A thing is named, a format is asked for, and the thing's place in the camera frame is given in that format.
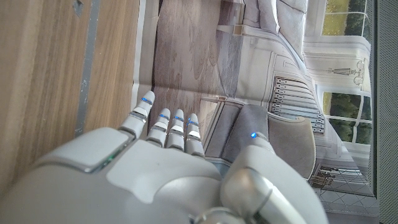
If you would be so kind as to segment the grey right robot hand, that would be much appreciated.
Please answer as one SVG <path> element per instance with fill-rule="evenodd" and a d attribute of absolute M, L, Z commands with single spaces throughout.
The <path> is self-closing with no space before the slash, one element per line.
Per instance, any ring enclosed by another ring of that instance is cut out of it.
<path fill-rule="evenodd" d="M 309 186 L 305 118 L 257 105 L 223 110 L 201 142 L 198 117 L 163 109 L 141 132 L 148 91 L 118 129 L 99 128 L 41 157 L 2 198 L 2 223 L 326 223 Z"/>

